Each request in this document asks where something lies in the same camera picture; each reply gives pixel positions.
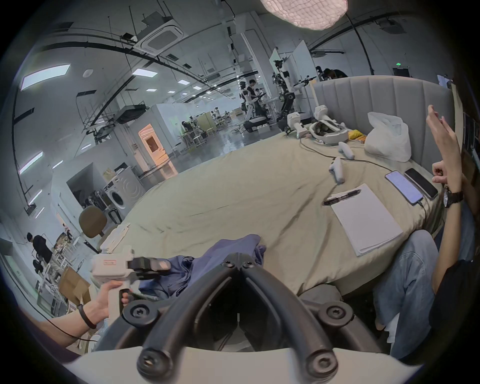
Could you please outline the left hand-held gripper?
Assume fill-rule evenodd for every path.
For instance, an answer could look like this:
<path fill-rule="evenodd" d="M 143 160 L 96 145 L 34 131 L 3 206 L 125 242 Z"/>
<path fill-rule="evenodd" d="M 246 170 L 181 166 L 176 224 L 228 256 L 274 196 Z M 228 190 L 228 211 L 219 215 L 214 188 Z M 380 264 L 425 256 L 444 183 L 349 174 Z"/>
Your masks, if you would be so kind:
<path fill-rule="evenodd" d="M 123 312 L 123 294 L 131 295 L 131 285 L 138 280 L 151 280 L 171 272 L 167 259 L 136 256 L 126 246 L 119 253 L 97 254 L 92 262 L 92 277 L 99 284 L 120 281 L 121 285 L 108 293 L 109 320 L 116 320 Z"/>

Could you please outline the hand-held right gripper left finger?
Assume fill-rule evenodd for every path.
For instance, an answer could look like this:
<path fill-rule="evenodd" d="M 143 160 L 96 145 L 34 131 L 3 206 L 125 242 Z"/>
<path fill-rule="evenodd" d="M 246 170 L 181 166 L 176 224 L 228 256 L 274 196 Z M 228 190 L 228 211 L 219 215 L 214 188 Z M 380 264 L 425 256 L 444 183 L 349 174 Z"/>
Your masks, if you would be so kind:
<path fill-rule="evenodd" d="M 237 328 L 241 255 L 230 253 L 178 297 L 137 299 L 109 326 L 97 351 L 141 347 L 135 372 L 147 381 L 170 379 L 185 346 L 213 351 Z"/>

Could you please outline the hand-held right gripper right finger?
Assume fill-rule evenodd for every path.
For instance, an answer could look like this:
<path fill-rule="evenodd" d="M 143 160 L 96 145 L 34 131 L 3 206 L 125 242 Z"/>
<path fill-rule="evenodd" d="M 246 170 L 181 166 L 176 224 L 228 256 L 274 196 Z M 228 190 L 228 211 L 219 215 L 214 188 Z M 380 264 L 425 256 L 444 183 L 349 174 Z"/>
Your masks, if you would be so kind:
<path fill-rule="evenodd" d="M 329 381 L 336 375 L 335 342 L 352 351 L 382 352 L 350 305 L 301 300 L 244 253 L 240 254 L 240 329 L 254 351 L 291 348 L 307 381 Z"/>

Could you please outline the person's left hand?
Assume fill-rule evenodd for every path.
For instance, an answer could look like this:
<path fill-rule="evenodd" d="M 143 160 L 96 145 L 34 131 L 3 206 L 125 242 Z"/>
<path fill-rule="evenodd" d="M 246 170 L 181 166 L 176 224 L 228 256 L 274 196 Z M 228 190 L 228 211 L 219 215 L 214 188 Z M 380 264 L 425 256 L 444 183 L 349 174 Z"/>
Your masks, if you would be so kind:
<path fill-rule="evenodd" d="M 98 323 L 109 317 L 109 292 L 121 287 L 122 284 L 122 281 L 117 280 L 103 283 L 97 297 L 79 309 L 80 315 L 88 327 L 95 329 Z"/>

